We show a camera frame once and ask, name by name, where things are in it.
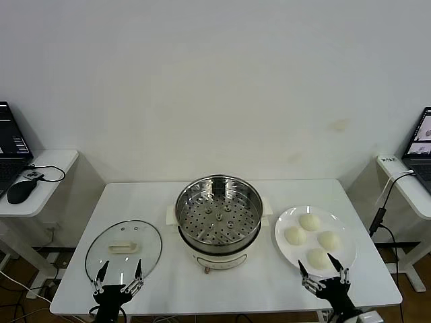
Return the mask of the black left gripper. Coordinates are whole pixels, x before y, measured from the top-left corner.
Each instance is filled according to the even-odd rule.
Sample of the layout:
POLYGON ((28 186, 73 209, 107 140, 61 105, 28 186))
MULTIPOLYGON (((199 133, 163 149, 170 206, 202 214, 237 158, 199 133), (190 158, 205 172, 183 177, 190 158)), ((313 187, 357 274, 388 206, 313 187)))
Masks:
POLYGON ((125 286, 106 285, 103 287, 108 265, 109 261, 107 260, 93 280, 93 295, 97 303, 92 308, 92 310, 97 310, 94 322, 118 322, 119 314, 122 314, 124 321, 127 322, 123 305, 131 301, 131 296, 135 296, 144 285, 141 259, 137 263, 133 280, 125 286))

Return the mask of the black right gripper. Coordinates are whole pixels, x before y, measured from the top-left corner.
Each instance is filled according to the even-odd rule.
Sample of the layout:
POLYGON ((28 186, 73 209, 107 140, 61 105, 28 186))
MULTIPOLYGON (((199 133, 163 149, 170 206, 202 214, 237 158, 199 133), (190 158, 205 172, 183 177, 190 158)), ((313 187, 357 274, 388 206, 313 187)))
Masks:
POLYGON ((353 314, 356 308, 347 294, 350 289, 349 268, 344 268, 340 261, 330 253, 327 253, 327 256, 339 273, 339 277, 315 281, 310 278, 304 265, 298 260, 302 286, 319 299, 327 300, 336 314, 353 314))

